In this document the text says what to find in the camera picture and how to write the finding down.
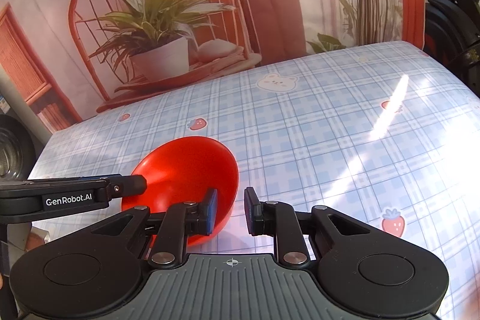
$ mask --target chair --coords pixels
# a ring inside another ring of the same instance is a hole
[[[122,10],[121,2],[119,0],[71,0],[68,18],[73,41],[105,100],[98,107],[97,112],[137,102],[185,85],[253,68],[258,64],[261,56],[253,50],[254,48],[258,51],[258,39],[251,21],[248,0],[210,1],[231,4],[235,9],[208,16],[213,26],[196,29],[196,44],[200,45],[212,39],[227,40],[239,47],[235,54],[237,56],[230,56],[222,61],[215,60],[208,67],[199,67],[199,64],[190,62],[190,71],[183,78],[175,77],[158,83],[147,83],[145,77],[139,75],[129,58],[116,64],[117,55],[106,61],[100,55],[89,57],[89,54],[99,48],[112,34],[104,30],[104,26],[97,18],[110,11]]]

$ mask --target tablecloth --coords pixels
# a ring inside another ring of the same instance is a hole
[[[225,229],[193,251],[272,251],[248,235],[243,189],[325,204],[435,253],[450,285],[438,315],[478,319],[480,100],[408,43],[312,55],[200,83],[55,133],[30,178],[128,175],[187,135],[224,143],[240,172]],[[35,223],[59,238],[120,210]]]

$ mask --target potted plant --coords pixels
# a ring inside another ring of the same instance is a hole
[[[233,10],[234,6],[208,0],[122,0],[126,11],[112,11],[98,18],[113,35],[90,58],[109,56],[115,70],[128,56],[149,81],[185,74],[189,70],[188,39],[193,29],[210,26],[206,17]]]

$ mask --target washing machine door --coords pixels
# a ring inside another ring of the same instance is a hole
[[[27,179],[35,165],[35,149],[25,127],[0,115],[0,180]]]

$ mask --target checkered pattern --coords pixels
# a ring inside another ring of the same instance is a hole
[[[296,88],[259,89],[257,81],[272,72],[297,76]],[[397,113],[381,107],[392,96],[402,99]],[[239,192],[225,229],[195,251],[272,250],[271,238],[248,235],[246,186],[262,200],[299,211],[325,204],[376,227],[385,209],[396,208],[406,221],[403,238],[445,262],[450,287],[439,315],[459,319],[480,287],[478,105],[417,48],[376,44],[255,68],[102,113],[54,134],[31,178],[128,175],[167,141],[209,136],[236,157]],[[125,113],[130,117],[119,122]],[[197,118],[208,125],[192,131],[188,124]],[[114,200],[106,210],[36,225],[58,238],[119,210]]]

